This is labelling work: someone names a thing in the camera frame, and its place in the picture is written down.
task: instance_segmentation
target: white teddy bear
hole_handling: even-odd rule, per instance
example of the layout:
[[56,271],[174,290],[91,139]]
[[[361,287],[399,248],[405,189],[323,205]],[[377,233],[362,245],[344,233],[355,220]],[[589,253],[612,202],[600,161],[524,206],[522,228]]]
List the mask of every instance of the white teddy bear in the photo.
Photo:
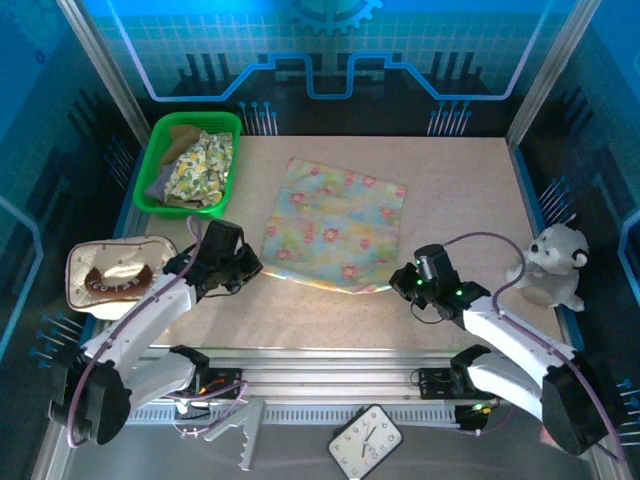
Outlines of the white teddy bear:
[[[566,305],[571,310],[581,312],[584,302],[575,292],[580,280],[579,269],[589,261],[589,247],[584,235],[558,223],[544,230],[527,250],[525,275],[515,288],[532,303],[557,307]],[[520,274],[521,265],[507,271],[508,282]]]

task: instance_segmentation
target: bear ear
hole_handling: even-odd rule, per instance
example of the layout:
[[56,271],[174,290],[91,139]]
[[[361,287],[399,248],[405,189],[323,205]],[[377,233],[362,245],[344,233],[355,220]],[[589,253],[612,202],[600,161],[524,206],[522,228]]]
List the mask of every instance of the bear ear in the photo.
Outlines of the bear ear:
[[589,254],[582,249],[573,252],[573,268],[582,268],[589,261]]
[[580,223],[580,216],[577,213],[571,215],[567,220],[565,220],[564,224],[569,227],[571,230],[576,230],[578,228],[578,224]]

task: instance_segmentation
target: table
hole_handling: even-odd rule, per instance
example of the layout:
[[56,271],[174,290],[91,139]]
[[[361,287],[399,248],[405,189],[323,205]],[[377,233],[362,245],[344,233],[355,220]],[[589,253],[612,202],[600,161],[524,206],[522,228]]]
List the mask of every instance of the table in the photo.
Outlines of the table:
[[[291,157],[407,186],[398,266],[422,245],[476,230],[502,233],[522,246],[531,241],[504,139],[246,136],[224,218],[243,227],[256,251]],[[152,216],[147,233],[170,238],[179,250],[193,243],[182,220]],[[448,252],[462,280],[491,291],[517,261],[508,245],[493,239],[465,240]],[[532,305],[516,291],[507,291],[501,302],[543,333],[561,338],[552,309]],[[429,321],[438,318],[431,308],[420,313]],[[391,290],[347,295],[259,275],[234,297],[203,299],[154,345],[457,351],[475,343],[482,342],[451,322],[418,323],[409,303]]]

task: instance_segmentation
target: glass panel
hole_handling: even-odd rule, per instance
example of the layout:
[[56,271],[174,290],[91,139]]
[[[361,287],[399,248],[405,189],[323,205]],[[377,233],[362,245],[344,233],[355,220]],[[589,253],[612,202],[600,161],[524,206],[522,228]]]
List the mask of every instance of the glass panel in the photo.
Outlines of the glass panel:
[[[76,243],[111,237],[137,145],[56,3],[5,4],[0,392],[7,410],[0,422],[0,478],[19,479],[30,478],[47,426],[50,357],[76,348],[65,337],[77,339],[78,327],[56,316],[79,325],[86,317],[67,307],[67,253]],[[18,218],[31,222],[39,238]]]
[[248,134],[275,133],[264,112],[279,134],[502,136],[574,2],[86,3],[152,123],[204,109]]
[[[543,201],[541,220],[582,216],[578,228],[591,258],[580,274],[586,310],[576,314],[577,324],[586,348],[603,354],[618,383],[630,381],[622,391],[640,388],[638,18],[637,2],[602,2],[521,145],[538,195],[559,182],[551,191],[561,208]],[[640,396],[624,398],[622,439],[640,472]]]

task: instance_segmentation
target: green basket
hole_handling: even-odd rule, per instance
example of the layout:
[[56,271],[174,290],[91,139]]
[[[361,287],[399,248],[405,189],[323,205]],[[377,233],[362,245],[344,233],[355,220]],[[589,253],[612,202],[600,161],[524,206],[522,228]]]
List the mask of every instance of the green basket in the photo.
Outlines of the green basket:
[[[227,177],[224,196],[217,205],[199,209],[170,207],[167,205],[158,205],[157,199],[145,195],[144,191],[147,187],[158,178],[160,160],[171,145],[169,127],[173,125],[193,125],[208,133],[231,132],[233,134],[233,159],[231,160],[231,168],[229,170],[229,176]],[[193,213],[205,217],[221,217],[227,208],[227,203],[229,203],[233,190],[233,179],[236,173],[238,144],[241,132],[242,123],[240,119],[232,113],[176,112],[162,117],[153,127],[149,146],[142,159],[140,174],[136,180],[136,187],[133,190],[133,201],[136,206],[143,212],[153,213],[166,218],[185,218]]]

